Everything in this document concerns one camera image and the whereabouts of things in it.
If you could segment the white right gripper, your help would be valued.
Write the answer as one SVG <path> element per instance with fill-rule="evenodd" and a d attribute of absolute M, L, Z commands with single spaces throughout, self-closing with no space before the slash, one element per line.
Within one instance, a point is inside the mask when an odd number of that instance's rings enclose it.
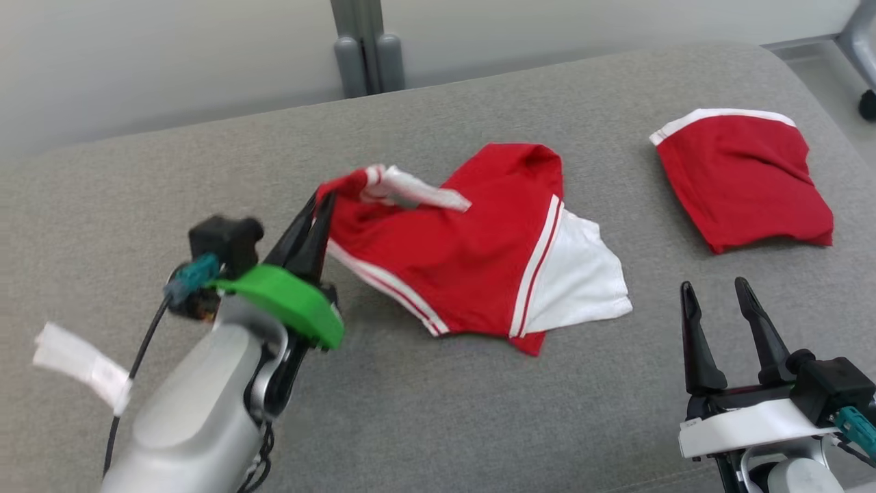
<path fill-rule="evenodd" d="M 703 312 L 689 281 L 680 287 L 687 415 L 678 436 L 686 459 L 722 455 L 755 446 L 822 437 L 836 427 L 815 425 L 791 401 L 797 378 L 786 368 L 790 356 L 775 325 L 744 277 L 734 280 L 736 300 L 753 334 L 758 356 L 758 383 L 727 388 L 701 326 Z"/>

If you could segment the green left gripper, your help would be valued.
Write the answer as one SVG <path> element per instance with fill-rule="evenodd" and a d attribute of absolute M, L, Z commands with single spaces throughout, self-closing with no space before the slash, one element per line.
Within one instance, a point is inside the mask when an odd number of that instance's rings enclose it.
<path fill-rule="evenodd" d="M 216 326 L 244 328 L 262 346 L 247 394 L 258 419 L 276 419 L 284 412 L 311 349 L 337 350 L 344 339 L 337 293 L 331 285 L 315 286 L 322 285 L 337 193 L 317 199 L 318 194 L 310 197 L 267 253 L 263 262 L 269 265 L 208 284 L 221 294 Z"/>

